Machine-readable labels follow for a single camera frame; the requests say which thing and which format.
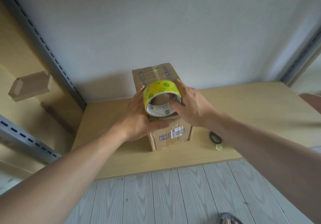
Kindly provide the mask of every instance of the person's right hand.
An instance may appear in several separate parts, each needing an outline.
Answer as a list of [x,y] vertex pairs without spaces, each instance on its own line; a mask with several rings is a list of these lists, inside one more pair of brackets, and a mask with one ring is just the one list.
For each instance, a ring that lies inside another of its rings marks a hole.
[[213,106],[198,90],[186,86],[180,80],[174,80],[173,82],[182,95],[183,105],[174,99],[170,99],[171,107],[190,125],[208,128],[208,122],[215,113]]

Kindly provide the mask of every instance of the tape roll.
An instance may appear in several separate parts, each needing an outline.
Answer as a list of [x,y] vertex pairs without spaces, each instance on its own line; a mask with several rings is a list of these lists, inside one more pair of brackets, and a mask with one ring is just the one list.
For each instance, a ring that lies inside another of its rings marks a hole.
[[145,111],[154,117],[165,117],[171,115],[175,111],[169,103],[164,105],[151,105],[150,101],[161,94],[174,94],[174,99],[181,102],[182,96],[175,83],[170,80],[159,80],[145,88],[143,91]]

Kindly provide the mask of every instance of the person's left hand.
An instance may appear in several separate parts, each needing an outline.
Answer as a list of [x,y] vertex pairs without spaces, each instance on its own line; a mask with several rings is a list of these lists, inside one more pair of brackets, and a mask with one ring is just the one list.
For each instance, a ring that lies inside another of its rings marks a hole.
[[158,129],[167,128],[167,121],[149,122],[144,109],[142,92],[144,86],[134,95],[128,105],[125,116],[115,124],[125,135],[125,141],[137,140]]

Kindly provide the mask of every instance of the label with number 0981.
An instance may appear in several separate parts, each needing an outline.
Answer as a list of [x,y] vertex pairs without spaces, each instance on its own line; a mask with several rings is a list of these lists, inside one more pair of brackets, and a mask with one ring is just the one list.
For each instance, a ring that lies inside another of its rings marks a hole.
[[179,137],[183,134],[183,126],[171,130],[171,138]]

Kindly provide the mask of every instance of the forearm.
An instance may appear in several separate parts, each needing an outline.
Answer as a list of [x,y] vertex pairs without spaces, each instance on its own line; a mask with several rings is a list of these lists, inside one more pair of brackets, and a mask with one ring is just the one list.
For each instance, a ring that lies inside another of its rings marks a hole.
[[295,142],[213,114],[209,129],[230,143],[313,222],[321,222],[321,157]]
[[0,198],[0,223],[63,223],[122,142],[112,128],[30,176]]

